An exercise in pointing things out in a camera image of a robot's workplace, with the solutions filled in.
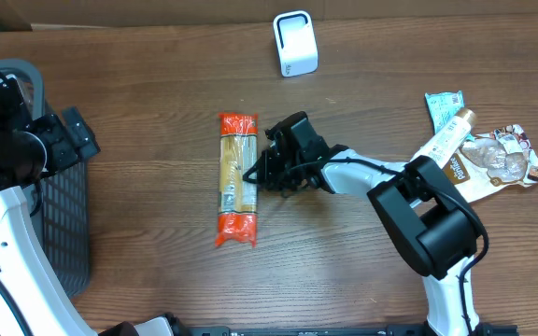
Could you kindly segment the brown white granola pouch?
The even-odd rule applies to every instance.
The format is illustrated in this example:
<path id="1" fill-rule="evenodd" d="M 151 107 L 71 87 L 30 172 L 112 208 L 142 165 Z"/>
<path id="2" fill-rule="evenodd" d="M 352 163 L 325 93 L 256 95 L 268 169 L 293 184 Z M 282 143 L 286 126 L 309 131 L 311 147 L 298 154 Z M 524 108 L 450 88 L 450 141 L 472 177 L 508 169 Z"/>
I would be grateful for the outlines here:
<path id="1" fill-rule="evenodd" d="M 538 183 L 538 157 L 523 128 L 512 124 L 465 141 L 443 168 L 469 203 L 506 187 Z"/>

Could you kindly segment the teal wipes packet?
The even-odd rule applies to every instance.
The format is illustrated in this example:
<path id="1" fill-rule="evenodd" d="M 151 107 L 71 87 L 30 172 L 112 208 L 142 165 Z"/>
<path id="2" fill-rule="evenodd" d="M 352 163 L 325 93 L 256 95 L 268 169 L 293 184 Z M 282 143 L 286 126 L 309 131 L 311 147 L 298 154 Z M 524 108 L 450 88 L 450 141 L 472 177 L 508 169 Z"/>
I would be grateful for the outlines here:
<path id="1" fill-rule="evenodd" d="M 426 93 L 425 101 L 432 119 L 434 133 L 439 132 L 464 107 L 462 91 Z"/>

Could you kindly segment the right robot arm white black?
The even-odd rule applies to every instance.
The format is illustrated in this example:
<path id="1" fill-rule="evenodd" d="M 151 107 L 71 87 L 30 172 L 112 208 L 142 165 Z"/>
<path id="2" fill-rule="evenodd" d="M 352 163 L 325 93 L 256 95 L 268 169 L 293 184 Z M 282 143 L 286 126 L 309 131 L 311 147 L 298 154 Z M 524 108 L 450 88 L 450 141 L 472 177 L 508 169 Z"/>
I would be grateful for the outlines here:
<path id="1" fill-rule="evenodd" d="M 312 188 L 368 200 L 403 261 L 423 279 L 427 334 L 484 334 L 470 276 L 488 252 L 488 234 L 434 159 L 384 162 L 331 147 L 304 111 L 265 135 L 270 145 L 244 181 L 281 193 Z"/>

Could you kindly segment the orange spaghetti package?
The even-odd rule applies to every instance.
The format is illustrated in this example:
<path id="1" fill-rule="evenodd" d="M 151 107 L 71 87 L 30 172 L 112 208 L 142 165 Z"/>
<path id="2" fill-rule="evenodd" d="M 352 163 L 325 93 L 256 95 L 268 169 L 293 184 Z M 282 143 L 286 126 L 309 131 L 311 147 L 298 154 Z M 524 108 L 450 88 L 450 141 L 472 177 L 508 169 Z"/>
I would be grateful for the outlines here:
<path id="1" fill-rule="evenodd" d="M 257 160 L 257 116 L 220 113 L 219 210 L 215 245 L 257 243 L 257 185 L 244 174 Z"/>

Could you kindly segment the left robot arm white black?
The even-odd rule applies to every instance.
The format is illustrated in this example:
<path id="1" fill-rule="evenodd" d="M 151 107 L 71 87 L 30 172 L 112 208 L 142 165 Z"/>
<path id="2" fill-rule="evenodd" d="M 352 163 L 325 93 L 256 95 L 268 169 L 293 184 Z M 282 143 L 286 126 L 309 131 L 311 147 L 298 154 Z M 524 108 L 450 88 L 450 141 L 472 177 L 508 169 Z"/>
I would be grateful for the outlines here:
<path id="1" fill-rule="evenodd" d="M 93 335 L 38 242 L 23 190 L 100 147 L 74 107 L 35 119 L 44 108 L 42 82 L 34 67 L 23 73 L 34 87 L 31 106 L 0 67 L 0 334 Z"/>

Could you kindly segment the white tube with gold cap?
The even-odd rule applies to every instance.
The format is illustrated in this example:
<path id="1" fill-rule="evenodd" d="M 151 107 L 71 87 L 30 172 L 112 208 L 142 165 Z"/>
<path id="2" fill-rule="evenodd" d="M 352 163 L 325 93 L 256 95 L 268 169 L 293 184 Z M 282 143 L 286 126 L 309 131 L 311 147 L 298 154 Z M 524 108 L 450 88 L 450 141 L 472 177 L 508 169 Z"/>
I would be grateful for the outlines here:
<path id="1" fill-rule="evenodd" d="M 463 107 L 412 157 L 426 156 L 443 168 L 476 124 L 473 110 Z"/>

